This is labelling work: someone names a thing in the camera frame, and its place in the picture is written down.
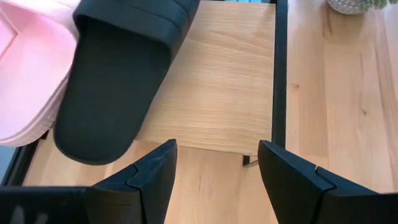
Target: black object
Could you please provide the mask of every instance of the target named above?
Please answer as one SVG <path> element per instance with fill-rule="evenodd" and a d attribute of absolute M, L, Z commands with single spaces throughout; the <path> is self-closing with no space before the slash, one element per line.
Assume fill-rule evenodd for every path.
<path fill-rule="evenodd" d="M 258 158 L 279 224 L 397 223 L 398 194 L 373 192 L 269 141 Z"/>
<path fill-rule="evenodd" d="M 0 223 L 163 223 L 176 161 L 169 140 L 92 187 L 1 187 Z"/>
<path fill-rule="evenodd" d="M 39 141 L 38 139 L 26 146 L 17 147 L 15 149 L 11 162 L 1 181 L 1 186 L 22 185 Z"/>
<path fill-rule="evenodd" d="M 127 151 L 199 2 L 80 2 L 73 14 L 80 39 L 54 127 L 66 156 L 100 165 Z"/>
<path fill-rule="evenodd" d="M 286 94 L 287 94 L 287 0 L 270 0 L 275 4 L 274 83 L 272 94 L 271 141 L 285 147 L 286 142 Z M 243 166 L 257 165 L 250 156 L 243 156 Z"/>

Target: footwear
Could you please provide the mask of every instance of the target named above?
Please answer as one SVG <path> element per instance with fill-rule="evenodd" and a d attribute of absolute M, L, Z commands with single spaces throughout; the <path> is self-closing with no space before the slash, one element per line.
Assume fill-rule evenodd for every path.
<path fill-rule="evenodd" d="M 76 38 L 78 31 L 72 19 L 72 14 L 80 0 L 0 0 L 34 14 L 51 19 L 66 27 Z"/>
<path fill-rule="evenodd" d="M 196 0 L 83 0 L 75 62 L 54 127 L 66 156 L 107 164 L 136 137 L 197 11 Z"/>
<path fill-rule="evenodd" d="M 28 144 L 51 127 L 76 48 L 64 25 L 27 2 L 0 1 L 0 145 Z"/>

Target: wooden panel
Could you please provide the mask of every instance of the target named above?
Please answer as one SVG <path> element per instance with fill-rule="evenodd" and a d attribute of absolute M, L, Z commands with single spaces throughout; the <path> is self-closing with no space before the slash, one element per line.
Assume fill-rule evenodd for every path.
<path fill-rule="evenodd" d="M 379 192 L 398 190 L 396 21 L 289 1 L 287 149 Z"/>
<path fill-rule="evenodd" d="M 52 132 L 41 141 L 24 185 L 93 185 L 156 148 L 134 141 L 116 162 L 88 166 L 65 157 Z M 239 154 L 179 146 L 177 172 L 165 223 L 276 223 L 258 167 L 242 167 Z"/>
<path fill-rule="evenodd" d="M 256 155 L 271 138 L 275 7 L 202 1 L 137 139 Z"/>

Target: plant pot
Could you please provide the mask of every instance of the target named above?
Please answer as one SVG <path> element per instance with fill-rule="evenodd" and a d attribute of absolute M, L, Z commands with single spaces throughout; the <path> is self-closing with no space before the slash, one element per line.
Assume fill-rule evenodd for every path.
<path fill-rule="evenodd" d="M 328 0 L 328 3 L 334 10 L 346 15 L 365 12 L 363 0 Z"/>

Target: black slide sandal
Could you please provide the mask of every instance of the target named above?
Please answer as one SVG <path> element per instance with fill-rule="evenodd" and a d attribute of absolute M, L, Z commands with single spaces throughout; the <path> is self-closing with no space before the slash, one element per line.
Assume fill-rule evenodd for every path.
<path fill-rule="evenodd" d="M 199 0 L 82 0 L 80 32 L 54 127 L 69 158 L 101 165 L 122 156 L 177 54 Z"/>

